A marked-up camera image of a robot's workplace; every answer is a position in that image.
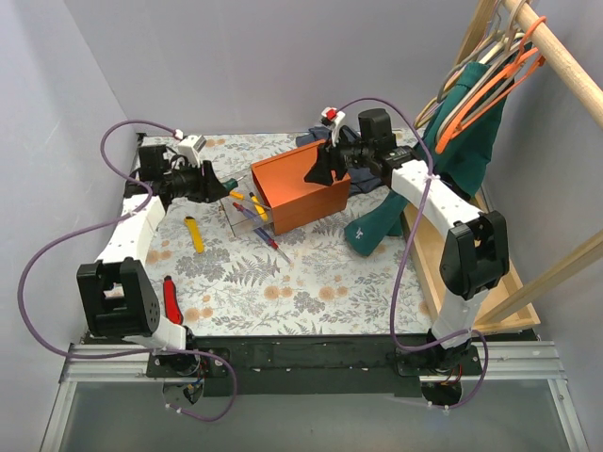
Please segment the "green stubby screwdriver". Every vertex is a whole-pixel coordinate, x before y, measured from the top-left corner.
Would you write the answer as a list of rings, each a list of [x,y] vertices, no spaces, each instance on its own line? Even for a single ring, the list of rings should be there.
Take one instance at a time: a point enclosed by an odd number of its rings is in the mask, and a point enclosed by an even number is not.
[[[226,182],[223,182],[222,185],[227,191],[233,191],[238,188],[239,183],[245,178],[245,175],[239,176],[237,178],[230,178]]]

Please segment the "orange handle screwdriver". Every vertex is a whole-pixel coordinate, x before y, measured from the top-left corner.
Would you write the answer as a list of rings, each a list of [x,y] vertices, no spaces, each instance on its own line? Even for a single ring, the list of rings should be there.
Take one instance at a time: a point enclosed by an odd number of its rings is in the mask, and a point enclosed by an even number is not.
[[[245,196],[244,196],[242,193],[239,193],[239,192],[234,191],[234,190],[232,190],[232,191],[230,192],[230,196],[231,196],[232,198],[237,199],[237,200],[240,200],[240,201],[242,201],[242,200],[244,200],[244,199],[245,199]]]

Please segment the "clear acrylic drawer tray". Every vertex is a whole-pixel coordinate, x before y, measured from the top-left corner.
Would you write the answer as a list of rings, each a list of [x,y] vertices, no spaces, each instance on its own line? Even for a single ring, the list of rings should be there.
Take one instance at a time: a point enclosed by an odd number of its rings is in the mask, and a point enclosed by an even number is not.
[[[231,190],[226,198],[220,200],[220,205],[234,236],[257,228],[273,232],[272,209],[250,174],[231,176],[223,184]]]

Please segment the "orange wooden drawer box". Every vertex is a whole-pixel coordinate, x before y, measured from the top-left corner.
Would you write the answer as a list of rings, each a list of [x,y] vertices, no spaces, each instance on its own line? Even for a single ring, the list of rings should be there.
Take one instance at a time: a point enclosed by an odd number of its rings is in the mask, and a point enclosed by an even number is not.
[[[315,141],[252,164],[257,191],[270,208],[276,234],[284,234],[345,209],[350,177],[331,186],[310,184],[304,176],[317,161]]]

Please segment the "yellow black screwdriver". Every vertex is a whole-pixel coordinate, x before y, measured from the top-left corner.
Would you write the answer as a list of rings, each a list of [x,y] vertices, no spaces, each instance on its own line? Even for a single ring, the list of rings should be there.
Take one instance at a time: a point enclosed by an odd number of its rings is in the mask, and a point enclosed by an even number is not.
[[[264,222],[268,222],[269,221],[268,213],[267,213],[265,207],[261,204],[261,202],[257,198],[257,196],[253,192],[250,192],[249,193],[249,197],[250,197],[250,199],[251,199],[251,201],[253,203],[253,206],[255,208],[255,211],[256,211],[257,215]]]

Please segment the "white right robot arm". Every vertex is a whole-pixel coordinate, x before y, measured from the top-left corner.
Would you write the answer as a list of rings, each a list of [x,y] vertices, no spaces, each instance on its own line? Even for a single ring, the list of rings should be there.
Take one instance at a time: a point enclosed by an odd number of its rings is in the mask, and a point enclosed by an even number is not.
[[[331,186],[351,168],[368,168],[416,208],[417,219],[425,218],[443,238],[442,308],[425,344],[397,344],[396,349],[409,367],[447,374],[467,354],[484,300],[510,269],[505,218],[496,211],[485,213],[459,197],[433,174],[427,157],[400,146],[384,109],[359,114],[361,131],[354,141],[340,135],[344,119],[344,112],[334,107],[322,110],[320,122],[330,135],[318,145],[316,162],[304,180]]]

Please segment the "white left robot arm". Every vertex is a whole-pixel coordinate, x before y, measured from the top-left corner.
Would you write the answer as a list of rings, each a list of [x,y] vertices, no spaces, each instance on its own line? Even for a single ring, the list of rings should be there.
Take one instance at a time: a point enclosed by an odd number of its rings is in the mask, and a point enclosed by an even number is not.
[[[199,369],[201,355],[187,345],[185,327],[161,313],[145,259],[173,200],[211,203],[228,196],[212,163],[200,157],[204,144],[201,136],[189,136],[177,143],[176,155],[184,159],[177,168],[165,156],[165,145],[138,148],[138,177],[127,181],[123,192],[125,219],[118,222],[96,261],[80,266],[76,273],[92,336],[171,349],[168,365],[182,377]]]

